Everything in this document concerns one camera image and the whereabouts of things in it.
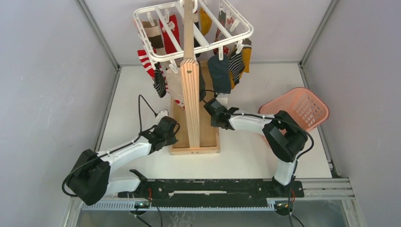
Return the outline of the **wooden hanger stand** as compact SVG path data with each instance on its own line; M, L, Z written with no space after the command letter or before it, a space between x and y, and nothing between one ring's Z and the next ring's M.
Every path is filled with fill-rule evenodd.
M196 0L180 0L177 9L183 17L183 61L180 63L185 109L172 104L172 116L181 128L178 142L170 147L171 155L217 154L220 152L219 132L210 126L209 114L199 99L199 64L195 57L194 34L199 29L193 19Z

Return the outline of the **pink plastic basket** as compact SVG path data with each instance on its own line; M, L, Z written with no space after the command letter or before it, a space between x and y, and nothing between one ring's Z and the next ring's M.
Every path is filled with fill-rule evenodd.
M329 118L327 105L311 90L296 87L282 96L262 105L259 114L276 114L286 111L294 121L308 132L318 127Z

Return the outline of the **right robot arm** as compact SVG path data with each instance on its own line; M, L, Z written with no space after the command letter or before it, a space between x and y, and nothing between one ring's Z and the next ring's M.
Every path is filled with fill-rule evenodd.
M271 180L273 190L280 197L293 197L292 183L295 181L299 158L314 147L311 134L301 128L286 111L261 115L241 112L236 107L227 109L216 96L206 101L204 97L207 92L206 89L201 90L200 100L211 116L211 126L231 131L250 131L264 136L278 159Z

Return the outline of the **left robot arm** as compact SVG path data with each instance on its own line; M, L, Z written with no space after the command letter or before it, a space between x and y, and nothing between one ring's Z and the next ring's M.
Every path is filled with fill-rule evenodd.
M139 175L115 173L125 164L178 141L176 135L181 127L178 121L169 117L167 110L153 114L156 123L148 129L140 124L134 139L104 151L84 150L62 182L63 193L80 198L86 205L94 205L103 197L120 192L144 196L148 185Z

